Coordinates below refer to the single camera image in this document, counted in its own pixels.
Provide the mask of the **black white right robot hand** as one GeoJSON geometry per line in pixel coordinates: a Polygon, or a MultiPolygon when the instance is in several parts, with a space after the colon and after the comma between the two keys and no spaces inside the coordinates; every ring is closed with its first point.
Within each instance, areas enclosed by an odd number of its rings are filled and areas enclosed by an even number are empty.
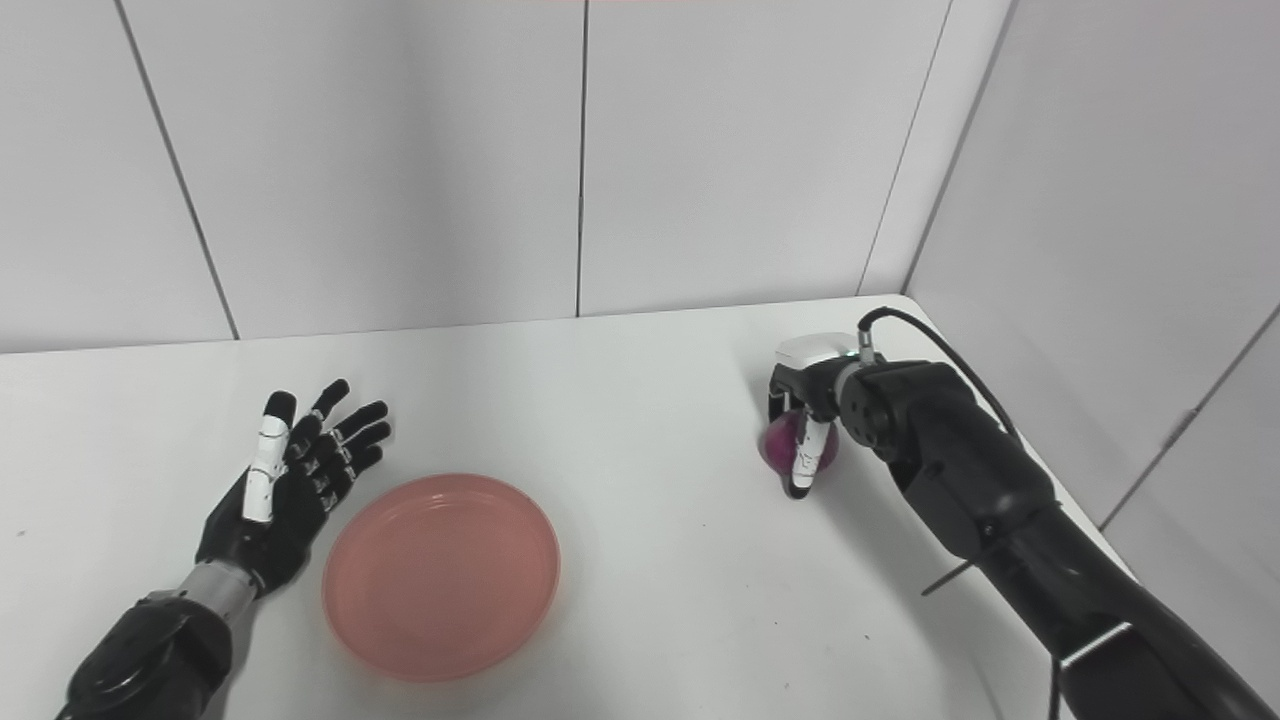
{"type": "Polygon", "coordinates": [[[838,452],[832,436],[838,419],[835,380],[856,361],[858,340],[846,333],[805,334],[774,351],[762,454],[792,500],[809,495],[838,452]]]}

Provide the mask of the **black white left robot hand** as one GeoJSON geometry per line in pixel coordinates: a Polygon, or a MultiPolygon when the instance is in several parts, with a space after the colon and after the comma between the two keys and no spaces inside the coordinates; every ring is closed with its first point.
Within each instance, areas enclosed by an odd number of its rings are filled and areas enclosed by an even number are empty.
{"type": "Polygon", "coordinates": [[[347,380],[334,380],[303,414],[288,391],[268,397],[253,456],[209,514],[197,564],[242,571],[257,597],[293,582],[330,514],[381,461],[392,434],[390,409],[381,400],[332,421],[348,393],[347,380]]]}

